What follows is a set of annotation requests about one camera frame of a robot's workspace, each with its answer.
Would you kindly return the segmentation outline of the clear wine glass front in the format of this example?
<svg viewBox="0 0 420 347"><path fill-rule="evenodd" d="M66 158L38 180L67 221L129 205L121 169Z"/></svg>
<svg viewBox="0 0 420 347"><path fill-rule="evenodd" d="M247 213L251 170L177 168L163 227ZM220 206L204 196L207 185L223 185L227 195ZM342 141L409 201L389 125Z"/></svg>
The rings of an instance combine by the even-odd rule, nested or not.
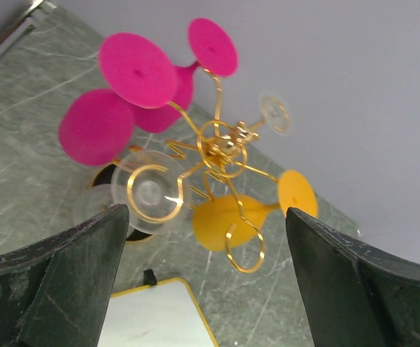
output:
<svg viewBox="0 0 420 347"><path fill-rule="evenodd" d="M184 169L169 155L139 150L110 164L95 177L72 210L73 224L124 204L129 210L127 241L177 231L192 204L190 188L178 183Z"/></svg>

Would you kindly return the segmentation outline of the yellow wine glass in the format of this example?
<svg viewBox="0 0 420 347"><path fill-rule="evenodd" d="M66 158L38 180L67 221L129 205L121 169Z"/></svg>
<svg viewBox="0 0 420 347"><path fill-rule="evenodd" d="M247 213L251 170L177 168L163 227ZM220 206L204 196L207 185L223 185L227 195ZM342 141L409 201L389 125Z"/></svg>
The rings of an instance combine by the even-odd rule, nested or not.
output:
<svg viewBox="0 0 420 347"><path fill-rule="evenodd" d="M276 210L286 213L290 207L298 208L316 218L319 207L316 195L307 179L298 171L287 170L279 177L278 201L263 204L248 195L232 194L208 200L193 212L192 228L201 246L212 252L225 249L226 233L234 227L230 246L238 247L256 236L269 214Z"/></svg>

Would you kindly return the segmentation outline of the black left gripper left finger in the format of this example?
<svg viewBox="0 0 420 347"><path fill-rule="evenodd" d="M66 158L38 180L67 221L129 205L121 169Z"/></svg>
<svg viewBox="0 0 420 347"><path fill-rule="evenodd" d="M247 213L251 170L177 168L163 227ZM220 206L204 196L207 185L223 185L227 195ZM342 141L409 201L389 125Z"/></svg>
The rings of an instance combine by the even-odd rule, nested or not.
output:
<svg viewBox="0 0 420 347"><path fill-rule="evenodd" d="M0 254L0 346L96 346L128 227L114 205Z"/></svg>

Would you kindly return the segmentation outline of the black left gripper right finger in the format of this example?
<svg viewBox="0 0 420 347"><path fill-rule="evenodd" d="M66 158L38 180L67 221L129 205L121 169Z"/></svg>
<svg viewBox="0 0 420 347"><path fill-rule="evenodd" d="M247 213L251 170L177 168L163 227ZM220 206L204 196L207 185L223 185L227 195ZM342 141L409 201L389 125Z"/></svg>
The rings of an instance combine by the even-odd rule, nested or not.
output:
<svg viewBox="0 0 420 347"><path fill-rule="evenodd" d="M420 264L298 208L286 237L316 346L420 346Z"/></svg>

